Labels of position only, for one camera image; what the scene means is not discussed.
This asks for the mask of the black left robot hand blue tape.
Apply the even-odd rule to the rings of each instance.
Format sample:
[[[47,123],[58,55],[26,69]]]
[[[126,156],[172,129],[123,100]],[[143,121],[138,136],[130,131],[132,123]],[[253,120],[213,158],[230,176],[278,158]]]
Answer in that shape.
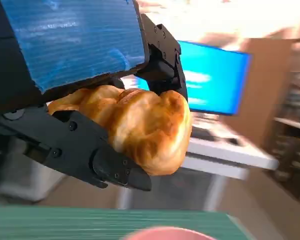
[[[0,165],[13,137],[25,155],[104,189],[150,191],[150,176],[108,144],[102,126],[47,103],[135,75],[187,96],[181,47],[135,0],[0,0]]]

